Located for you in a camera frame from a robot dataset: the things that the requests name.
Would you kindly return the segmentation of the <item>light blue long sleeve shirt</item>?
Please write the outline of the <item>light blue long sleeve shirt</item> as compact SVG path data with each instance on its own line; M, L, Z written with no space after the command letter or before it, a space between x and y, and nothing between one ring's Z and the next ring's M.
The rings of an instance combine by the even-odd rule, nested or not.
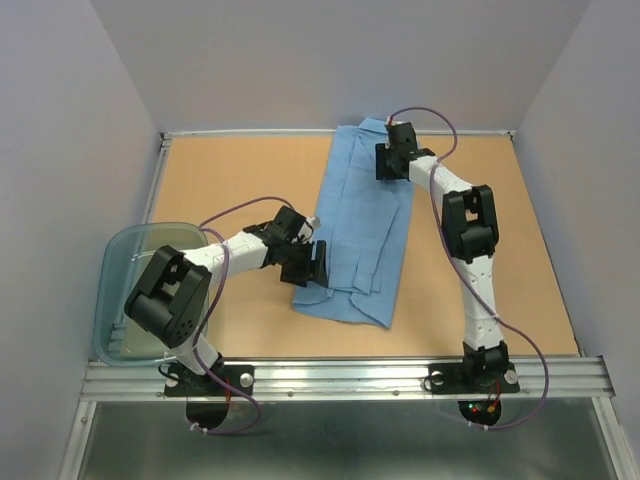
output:
M384 122L366 118L333 137L315 215L326 242L328 286L295 290L295 311L313 317L391 327L401 278L414 185L375 175Z

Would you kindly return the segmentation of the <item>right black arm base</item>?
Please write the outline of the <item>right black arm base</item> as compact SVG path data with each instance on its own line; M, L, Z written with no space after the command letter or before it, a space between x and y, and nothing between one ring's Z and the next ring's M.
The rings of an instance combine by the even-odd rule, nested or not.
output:
M507 381L509 369L470 373L461 363L435 363L423 380L423 388L434 395L474 395L497 392L515 394L520 391L518 380Z

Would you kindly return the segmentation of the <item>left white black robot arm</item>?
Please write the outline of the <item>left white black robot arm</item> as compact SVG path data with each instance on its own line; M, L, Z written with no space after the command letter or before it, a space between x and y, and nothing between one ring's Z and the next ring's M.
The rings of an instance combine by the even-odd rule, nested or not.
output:
M168 397L247 397L251 366L225 366L204 326L232 276L277 265L283 283L328 284L326 243L314 239L320 221L283 206L274 219L245 227L227 240L191 250L157 249L124 303L124 313L174 357L162 370Z

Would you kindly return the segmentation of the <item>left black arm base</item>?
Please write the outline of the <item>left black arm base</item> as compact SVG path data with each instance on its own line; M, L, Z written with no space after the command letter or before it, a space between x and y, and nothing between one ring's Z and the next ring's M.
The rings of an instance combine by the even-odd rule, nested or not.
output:
M236 396L209 375L196 375L180 363L160 366L159 373L165 380L164 395L167 397L226 397ZM255 368L248 364L218 365L213 372L225 383L246 395L253 394Z

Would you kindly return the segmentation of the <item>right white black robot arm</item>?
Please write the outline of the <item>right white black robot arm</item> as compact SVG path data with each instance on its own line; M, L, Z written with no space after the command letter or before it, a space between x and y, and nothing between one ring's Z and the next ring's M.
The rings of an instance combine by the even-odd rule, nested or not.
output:
M462 360L433 364L425 389L440 395L519 392L497 321L492 270L499 231L491 188L473 185L441 166L431 150L419 147L410 123L389 122L386 131L388 141L375 147L376 178L406 179L430 194L463 295Z

